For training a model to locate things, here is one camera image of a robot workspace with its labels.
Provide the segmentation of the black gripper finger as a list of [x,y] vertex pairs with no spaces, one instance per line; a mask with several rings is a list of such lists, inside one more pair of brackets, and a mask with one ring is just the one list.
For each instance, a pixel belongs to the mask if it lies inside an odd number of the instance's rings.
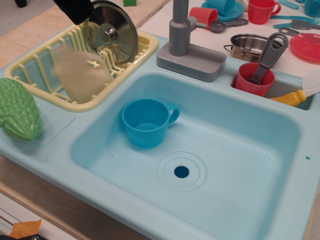
[[90,0],[53,1],[75,25],[84,22],[94,12],[94,5]]

